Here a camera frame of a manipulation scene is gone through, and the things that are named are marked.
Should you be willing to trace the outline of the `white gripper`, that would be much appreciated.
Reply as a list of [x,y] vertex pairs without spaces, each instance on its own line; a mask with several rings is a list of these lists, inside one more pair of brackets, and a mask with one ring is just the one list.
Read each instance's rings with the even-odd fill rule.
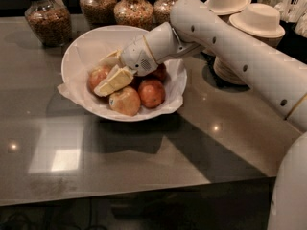
[[100,59],[98,65],[112,68],[107,77],[94,88],[94,93],[99,97],[106,97],[128,86],[134,74],[146,76],[158,66],[143,35],[134,38],[122,51],[113,51]]

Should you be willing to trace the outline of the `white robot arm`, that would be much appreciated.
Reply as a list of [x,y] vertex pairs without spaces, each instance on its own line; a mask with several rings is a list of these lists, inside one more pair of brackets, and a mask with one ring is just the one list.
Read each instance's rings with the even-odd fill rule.
[[116,53],[119,65],[95,88],[107,96],[172,58],[210,49],[250,88],[302,132],[280,165],[268,230],[307,230],[306,65],[220,19],[200,0],[178,0],[170,21],[132,40]]

